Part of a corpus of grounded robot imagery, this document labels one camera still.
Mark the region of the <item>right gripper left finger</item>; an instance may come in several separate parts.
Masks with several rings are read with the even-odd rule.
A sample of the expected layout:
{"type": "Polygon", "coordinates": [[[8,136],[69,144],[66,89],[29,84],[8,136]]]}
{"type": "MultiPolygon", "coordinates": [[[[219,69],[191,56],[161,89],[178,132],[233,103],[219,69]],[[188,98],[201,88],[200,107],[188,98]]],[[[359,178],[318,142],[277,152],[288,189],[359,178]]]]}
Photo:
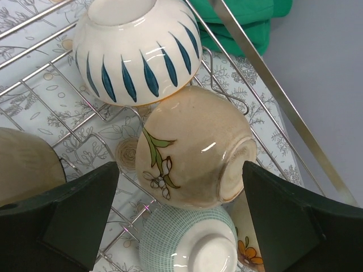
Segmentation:
{"type": "Polygon", "coordinates": [[[1,207],[1,271],[92,271],[120,171],[108,162],[1,207]]]}

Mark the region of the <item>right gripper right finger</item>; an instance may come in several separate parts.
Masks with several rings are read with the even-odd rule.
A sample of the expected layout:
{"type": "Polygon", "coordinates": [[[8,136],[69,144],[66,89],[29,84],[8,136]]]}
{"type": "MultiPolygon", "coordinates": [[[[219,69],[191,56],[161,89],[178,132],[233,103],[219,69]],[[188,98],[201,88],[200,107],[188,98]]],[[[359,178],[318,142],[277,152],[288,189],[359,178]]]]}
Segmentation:
{"type": "Polygon", "coordinates": [[[243,182],[266,271],[362,271],[362,209],[246,161],[243,182]]]}

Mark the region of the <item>beige orange flower bowl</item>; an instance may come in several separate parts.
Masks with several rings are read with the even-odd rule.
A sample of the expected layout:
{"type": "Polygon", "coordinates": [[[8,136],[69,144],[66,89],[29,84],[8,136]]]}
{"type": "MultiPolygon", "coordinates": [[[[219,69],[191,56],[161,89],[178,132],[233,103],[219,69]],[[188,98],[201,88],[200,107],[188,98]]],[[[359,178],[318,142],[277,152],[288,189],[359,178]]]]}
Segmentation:
{"type": "Polygon", "coordinates": [[[245,191],[235,199],[231,218],[237,233],[239,263],[252,271],[265,271],[245,191]]]}

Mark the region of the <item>beige gold dotted bowl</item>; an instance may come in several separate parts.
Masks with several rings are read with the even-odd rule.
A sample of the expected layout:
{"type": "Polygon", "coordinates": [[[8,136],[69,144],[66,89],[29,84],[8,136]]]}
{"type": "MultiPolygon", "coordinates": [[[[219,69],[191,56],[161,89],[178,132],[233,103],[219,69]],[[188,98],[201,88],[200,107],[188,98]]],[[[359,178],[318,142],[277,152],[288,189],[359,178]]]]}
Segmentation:
{"type": "Polygon", "coordinates": [[[65,182],[62,163],[45,140],[1,127],[1,206],[36,196],[65,182]]]}

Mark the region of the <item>pale green checked bowl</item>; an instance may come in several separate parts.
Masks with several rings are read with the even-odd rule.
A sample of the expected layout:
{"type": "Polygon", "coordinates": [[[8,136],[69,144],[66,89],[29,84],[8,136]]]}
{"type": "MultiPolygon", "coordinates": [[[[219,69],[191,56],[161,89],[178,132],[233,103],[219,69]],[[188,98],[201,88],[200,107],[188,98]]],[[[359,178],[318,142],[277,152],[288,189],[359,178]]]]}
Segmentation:
{"type": "Polygon", "coordinates": [[[235,225],[221,206],[184,210],[163,205],[143,227],[139,256],[143,271],[235,271],[235,225]]]}

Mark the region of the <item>beige bowl green leaf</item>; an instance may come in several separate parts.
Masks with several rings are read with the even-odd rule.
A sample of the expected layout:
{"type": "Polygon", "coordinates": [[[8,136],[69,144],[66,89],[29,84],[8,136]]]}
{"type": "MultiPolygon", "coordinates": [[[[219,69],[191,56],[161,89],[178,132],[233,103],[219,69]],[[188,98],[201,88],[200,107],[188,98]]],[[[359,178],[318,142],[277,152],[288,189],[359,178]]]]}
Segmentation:
{"type": "Polygon", "coordinates": [[[243,113],[212,91],[188,86],[161,101],[145,122],[136,172],[159,202],[208,209],[241,193],[243,164],[256,157],[243,113]]]}

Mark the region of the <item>white blue striped bowl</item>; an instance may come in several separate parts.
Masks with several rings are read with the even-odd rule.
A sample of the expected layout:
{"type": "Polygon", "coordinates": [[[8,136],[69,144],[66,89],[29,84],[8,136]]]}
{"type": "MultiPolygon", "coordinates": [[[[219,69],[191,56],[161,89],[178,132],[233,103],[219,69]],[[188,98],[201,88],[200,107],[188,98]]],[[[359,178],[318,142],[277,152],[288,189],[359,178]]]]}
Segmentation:
{"type": "Polygon", "coordinates": [[[93,1],[75,27],[73,52],[95,97],[136,107],[189,83],[201,65],[202,45],[184,1],[93,1]]]}

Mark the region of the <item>green folded cloth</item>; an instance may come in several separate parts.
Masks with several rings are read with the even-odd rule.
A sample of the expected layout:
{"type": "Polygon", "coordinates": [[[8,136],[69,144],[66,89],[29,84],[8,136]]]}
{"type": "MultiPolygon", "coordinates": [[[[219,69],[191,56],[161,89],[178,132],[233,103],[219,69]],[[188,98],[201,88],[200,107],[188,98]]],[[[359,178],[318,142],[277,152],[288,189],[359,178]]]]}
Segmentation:
{"type": "MultiPolygon", "coordinates": [[[[207,0],[191,0],[203,21],[213,32],[228,54],[244,57],[220,18],[207,0]]],[[[287,16],[292,8],[292,0],[226,0],[230,11],[235,16],[258,53],[262,56],[269,45],[271,20],[287,16]]]]}

